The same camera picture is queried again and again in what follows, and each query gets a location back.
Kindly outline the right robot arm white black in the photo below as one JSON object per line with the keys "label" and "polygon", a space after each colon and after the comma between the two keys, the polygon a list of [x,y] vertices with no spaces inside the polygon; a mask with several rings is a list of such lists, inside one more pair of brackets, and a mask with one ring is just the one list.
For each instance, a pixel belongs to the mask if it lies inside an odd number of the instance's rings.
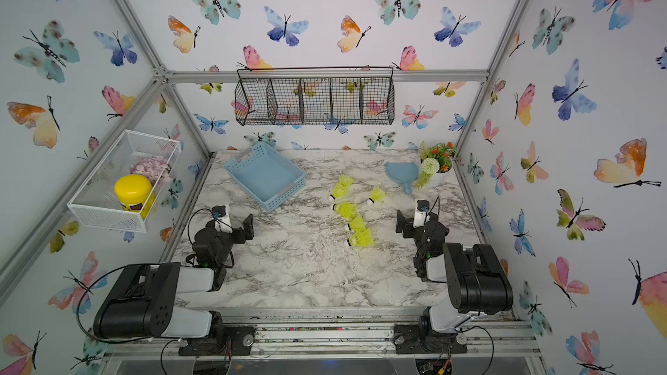
{"label": "right robot arm white black", "polygon": [[398,354],[465,352],[458,340],[465,324],[512,309],[512,286],[492,246],[448,242],[449,228],[433,212],[416,211],[412,218],[398,212],[396,232],[415,243],[416,276],[446,286],[444,300],[427,307],[417,324],[394,327]]}

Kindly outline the yellow shuttlecock bottom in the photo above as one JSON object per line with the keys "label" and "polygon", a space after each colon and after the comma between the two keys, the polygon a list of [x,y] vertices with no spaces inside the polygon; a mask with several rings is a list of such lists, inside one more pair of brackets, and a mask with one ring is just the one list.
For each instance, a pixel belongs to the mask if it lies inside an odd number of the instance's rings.
{"label": "yellow shuttlecock bottom", "polygon": [[367,248],[374,245],[373,233],[370,228],[360,229],[347,240],[353,248]]}

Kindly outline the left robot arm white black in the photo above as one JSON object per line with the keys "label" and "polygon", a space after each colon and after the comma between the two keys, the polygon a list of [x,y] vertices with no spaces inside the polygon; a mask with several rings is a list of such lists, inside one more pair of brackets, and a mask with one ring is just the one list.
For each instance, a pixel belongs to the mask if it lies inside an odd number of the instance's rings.
{"label": "left robot arm white black", "polygon": [[123,267],[97,311],[90,338],[109,343],[151,338],[220,340],[216,313],[181,307],[177,296],[219,291],[232,267],[233,247],[254,236],[253,215],[237,228],[212,219],[196,234],[190,265],[164,262]]}

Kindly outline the light blue plastic storage basket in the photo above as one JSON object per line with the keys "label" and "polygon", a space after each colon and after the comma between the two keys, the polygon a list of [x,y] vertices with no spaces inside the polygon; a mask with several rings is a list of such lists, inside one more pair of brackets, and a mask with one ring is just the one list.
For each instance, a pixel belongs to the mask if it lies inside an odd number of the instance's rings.
{"label": "light blue plastic storage basket", "polygon": [[224,168],[267,213],[282,206],[306,184],[305,172],[264,142],[231,158]]}

